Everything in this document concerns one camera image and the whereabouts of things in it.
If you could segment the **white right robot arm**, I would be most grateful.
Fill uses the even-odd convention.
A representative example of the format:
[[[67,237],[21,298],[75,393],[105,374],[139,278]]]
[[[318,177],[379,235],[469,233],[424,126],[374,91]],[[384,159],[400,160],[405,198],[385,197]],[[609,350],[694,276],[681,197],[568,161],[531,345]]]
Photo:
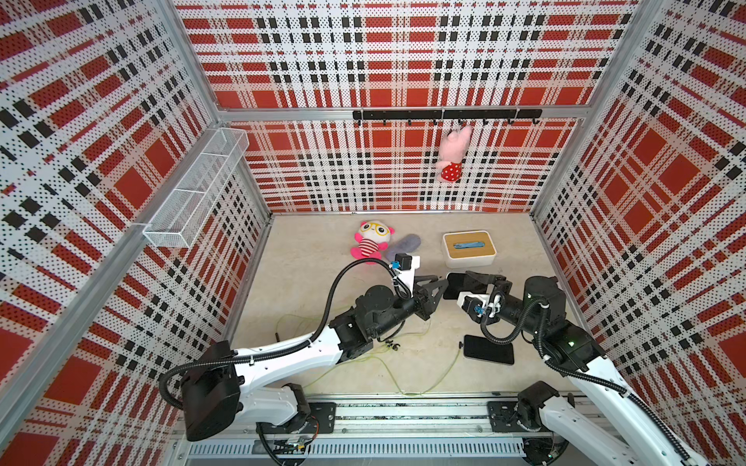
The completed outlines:
[[[512,296],[511,287],[501,275],[468,271],[458,306],[479,324],[492,348],[530,332],[542,362],[571,380],[616,432],[587,419],[542,381],[519,393],[516,424],[528,432],[547,429],[598,465],[707,464],[636,394],[596,340],[567,319],[566,296],[557,279],[527,279],[522,298]]]

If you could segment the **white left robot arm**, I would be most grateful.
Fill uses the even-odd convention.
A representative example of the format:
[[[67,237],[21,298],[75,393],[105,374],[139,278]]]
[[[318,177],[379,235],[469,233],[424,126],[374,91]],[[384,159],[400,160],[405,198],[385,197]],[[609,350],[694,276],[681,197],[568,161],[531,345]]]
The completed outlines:
[[[419,276],[419,259],[403,256],[396,265],[375,259],[392,283],[375,285],[346,312],[332,316],[331,305],[343,275],[330,287],[318,327],[310,334],[254,349],[211,345],[200,359],[175,366],[159,378],[159,394],[182,411],[186,438],[198,442],[237,421],[294,431],[311,415],[303,388],[289,378],[311,369],[356,359],[375,344],[396,336],[408,318],[429,320],[448,289],[438,276]]]

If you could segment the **purple smartphone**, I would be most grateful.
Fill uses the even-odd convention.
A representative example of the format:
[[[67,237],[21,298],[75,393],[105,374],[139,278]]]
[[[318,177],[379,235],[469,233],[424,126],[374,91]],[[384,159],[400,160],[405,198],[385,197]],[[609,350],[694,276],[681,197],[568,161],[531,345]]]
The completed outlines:
[[[465,335],[462,341],[464,357],[491,363],[513,365],[515,355],[512,344],[495,345],[484,337]]]

